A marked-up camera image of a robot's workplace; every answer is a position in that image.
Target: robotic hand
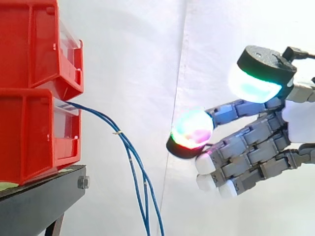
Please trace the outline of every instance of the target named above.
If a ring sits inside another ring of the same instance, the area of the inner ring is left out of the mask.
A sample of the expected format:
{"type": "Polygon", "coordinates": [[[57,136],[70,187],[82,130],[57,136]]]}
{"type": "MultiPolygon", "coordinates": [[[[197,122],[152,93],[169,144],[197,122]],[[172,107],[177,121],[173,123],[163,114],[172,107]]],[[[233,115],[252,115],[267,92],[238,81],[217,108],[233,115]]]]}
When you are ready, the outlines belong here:
{"type": "Polygon", "coordinates": [[[195,157],[200,189],[218,188],[224,198],[235,197],[284,170],[296,169],[303,163],[315,164],[315,135],[306,135],[301,140],[303,135],[297,134],[296,126],[288,118],[288,112],[294,113],[295,106],[289,110],[286,107],[288,100],[294,104],[315,101],[313,82],[293,81],[296,67],[292,61],[306,58],[315,57],[291,47],[280,55],[248,46],[238,66],[253,78],[232,81],[230,87],[242,99],[195,112],[174,126],[166,146],[177,157],[195,157]],[[219,125],[253,115],[258,115],[254,122],[216,144],[208,144],[219,125]],[[291,142],[306,144],[299,149],[285,149],[291,142]]]}

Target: black shelf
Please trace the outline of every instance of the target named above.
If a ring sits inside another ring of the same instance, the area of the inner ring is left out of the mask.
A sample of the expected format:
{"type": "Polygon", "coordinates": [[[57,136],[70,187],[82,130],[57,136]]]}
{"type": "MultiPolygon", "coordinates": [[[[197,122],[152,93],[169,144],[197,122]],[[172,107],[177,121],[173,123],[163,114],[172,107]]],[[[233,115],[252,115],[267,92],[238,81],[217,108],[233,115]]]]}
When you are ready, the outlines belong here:
{"type": "Polygon", "coordinates": [[[85,194],[86,167],[73,165],[50,178],[0,192],[0,236],[58,236],[64,212],[85,194]]]}

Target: white backdrop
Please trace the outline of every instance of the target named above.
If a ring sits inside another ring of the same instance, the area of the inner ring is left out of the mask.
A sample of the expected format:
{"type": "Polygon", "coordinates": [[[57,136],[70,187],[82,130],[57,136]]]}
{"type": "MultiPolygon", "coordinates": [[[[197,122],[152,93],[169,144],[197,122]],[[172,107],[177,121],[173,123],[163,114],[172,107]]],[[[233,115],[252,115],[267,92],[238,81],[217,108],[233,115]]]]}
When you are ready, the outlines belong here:
{"type": "MultiPolygon", "coordinates": [[[[85,93],[76,101],[112,117],[131,139],[155,186],[167,236],[313,235],[315,167],[223,201],[216,191],[198,190],[193,161],[165,148],[183,110],[236,99],[227,75],[246,45],[315,52],[311,1],[60,0],[60,7],[85,44],[85,93]]],[[[312,76],[304,71],[300,76],[312,76]]],[[[213,141],[247,122],[217,130],[213,141]]],[[[67,211],[62,236],[144,236],[121,141],[86,113],[82,136],[91,187],[67,211]]]]}

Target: red plastic drawer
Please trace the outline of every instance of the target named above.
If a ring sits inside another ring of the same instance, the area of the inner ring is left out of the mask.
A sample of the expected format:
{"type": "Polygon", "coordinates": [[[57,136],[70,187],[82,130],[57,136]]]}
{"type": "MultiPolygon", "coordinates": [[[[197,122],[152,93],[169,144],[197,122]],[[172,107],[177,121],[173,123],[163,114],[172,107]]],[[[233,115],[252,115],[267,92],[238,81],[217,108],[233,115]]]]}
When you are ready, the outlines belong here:
{"type": "Polygon", "coordinates": [[[24,184],[80,160],[81,112],[49,90],[1,88],[0,107],[0,182],[24,184]]]}
{"type": "Polygon", "coordinates": [[[57,0],[0,0],[0,88],[83,92],[83,43],[59,18],[57,0]]]}

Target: blue cable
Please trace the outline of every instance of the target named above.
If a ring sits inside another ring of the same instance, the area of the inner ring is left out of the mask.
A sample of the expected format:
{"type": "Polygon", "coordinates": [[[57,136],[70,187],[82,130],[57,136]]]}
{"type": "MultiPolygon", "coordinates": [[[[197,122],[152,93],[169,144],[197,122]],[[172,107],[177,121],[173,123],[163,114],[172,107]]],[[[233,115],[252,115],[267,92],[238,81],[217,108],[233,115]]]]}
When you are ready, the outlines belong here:
{"type": "Polygon", "coordinates": [[[145,224],[145,227],[146,227],[146,230],[147,230],[147,234],[148,234],[148,236],[150,235],[148,193],[147,193],[147,188],[146,188],[146,187],[147,187],[147,184],[148,184],[148,185],[149,185],[149,188],[150,188],[152,200],[153,200],[153,203],[154,203],[154,207],[155,207],[155,210],[156,210],[156,213],[157,213],[157,218],[158,218],[158,222],[159,222],[159,227],[160,227],[161,235],[164,236],[163,222],[162,222],[161,214],[160,214],[160,211],[159,211],[159,208],[158,208],[158,204],[157,204],[157,200],[156,200],[156,197],[155,197],[155,193],[154,193],[154,189],[153,189],[151,180],[149,179],[147,173],[145,172],[144,167],[143,167],[143,164],[142,164],[142,161],[141,161],[141,159],[140,159],[138,153],[136,152],[135,148],[133,147],[133,145],[132,145],[131,142],[129,141],[129,139],[126,137],[126,135],[125,135],[124,133],[121,133],[121,132],[120,132],[120,128],[119,128],[119,127],[115,124],[115,122],[114,122],[110,117],[108,117],[107,115],[105,115],[105,114],[103,114],[103,113],[101,113],[101,112],[98,112],[98,111],[96,111],[96,110],[93,110],[93,109],[84,107],[84,106],[82,106],[82,105],[76,104],[76,103],[68,102],[68,104],[70,104],[70,105],[72,105],[72,106],[74,106],[74,107],[76,107],[76,108],[78,108],[78,109],[88,111],[88,112],[90,112],[90,113],[92,113],[92,114],[98,116],[99,118],[101,118],[101,119],[102,119],[103,121],[105,121],[106,123],[108,123],[108,124],[117,132],[117,134],[120,136],[121,140],[123,141],[129,159],[131,159],[131,155],[130,155],[130,152],[129,152],[129,151],[132,152],[132,154],[134,155],[136,161],[137,161],[138,164],[139,164],[139,167],[140,167],[140,169],[141,169],[141,171],[142,171],[143,179],[144,179],[143,182],[144,182],[144,192],[145,192],[146,216],[144,216],[144,212],[143,212],[142,201],[141,201],[140,194],[139,194],[139,188],[138,188],[138,183],[137,183],[137,178],[136,178],[134,166],[133,166],[132,161],[130,161],[131,171],[132,171],[133,179],[134,179],[134,182],[135,182],[135,188],[136,188],[138,203],[139,203],[141,215],[142,215],[142,218],[143,218],[143,220],[144,220],[144,224],[145,224]]]}

